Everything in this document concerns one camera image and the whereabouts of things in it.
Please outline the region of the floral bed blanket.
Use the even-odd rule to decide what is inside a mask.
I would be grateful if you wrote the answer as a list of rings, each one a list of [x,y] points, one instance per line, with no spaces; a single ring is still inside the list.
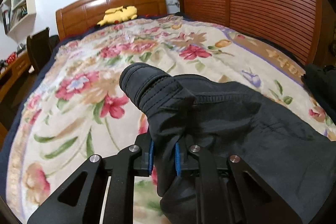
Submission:
[[[303,88],[303,69],[269,44],[174,15],[104,26],[56,47],[7,135],[2,182],[22,222],[87,157],[112,155],[147,130],[146,116],[118,85],[122,70],[137,62],[170,75],[239,82],[335,140],[335,123]]]

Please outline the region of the dark wooden chair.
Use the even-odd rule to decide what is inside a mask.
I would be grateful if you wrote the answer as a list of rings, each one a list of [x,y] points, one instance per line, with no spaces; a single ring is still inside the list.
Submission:
[[[51,58],[52,51],[60,42],[58,35],[50,36],[50,28],[27,36],[27,53],[33,66],[34,72],[38,74]]]

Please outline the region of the folded black clothes stack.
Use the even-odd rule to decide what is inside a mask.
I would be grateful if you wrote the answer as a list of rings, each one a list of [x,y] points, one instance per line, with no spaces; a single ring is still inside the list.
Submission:
[[[335,66],[327,65],[320,68],[308,64],[305,66],[302,80],[331,119],[335,119]]]

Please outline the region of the red basket on desk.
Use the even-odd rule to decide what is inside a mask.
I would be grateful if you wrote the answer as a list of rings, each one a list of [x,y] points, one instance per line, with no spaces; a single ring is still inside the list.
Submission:
[[[6,63],[12,64],[15,60],[17,59],[17,53],[13,52],[7,59],[6,59]]]

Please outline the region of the wooden desk with cabinets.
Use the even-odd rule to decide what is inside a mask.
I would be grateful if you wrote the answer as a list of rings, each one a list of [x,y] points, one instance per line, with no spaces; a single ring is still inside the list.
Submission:
[[[19,77],[31,67],[30,58],[27,50],[24,50],[19,56],[1,73],[1,91],[0,100],[6,96],[13,84]]]

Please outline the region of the yellow Pikachu plush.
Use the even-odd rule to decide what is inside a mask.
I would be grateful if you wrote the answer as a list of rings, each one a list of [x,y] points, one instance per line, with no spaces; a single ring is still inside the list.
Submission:
[[[100,20],[97,25],[103,26],[105,24],[119,24],[136,18],[137,8],[135,6],[120,6],[106,10],[104,18]]]

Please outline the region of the wooden headboard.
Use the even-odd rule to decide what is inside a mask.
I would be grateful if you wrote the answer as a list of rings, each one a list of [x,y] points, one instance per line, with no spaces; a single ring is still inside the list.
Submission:
[[[166,0],[78,0],[55,13],[60,40],[84,33],[103,19],[106,10],[120,6],[135,6],[139,16],[167,14]]]

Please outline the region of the white wall shelf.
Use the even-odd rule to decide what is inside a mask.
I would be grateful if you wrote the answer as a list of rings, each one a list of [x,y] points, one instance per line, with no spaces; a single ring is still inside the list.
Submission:
[[[36,14],[35,0],[3,0],[1,22],[7,36],[12,35],[20,24]]]

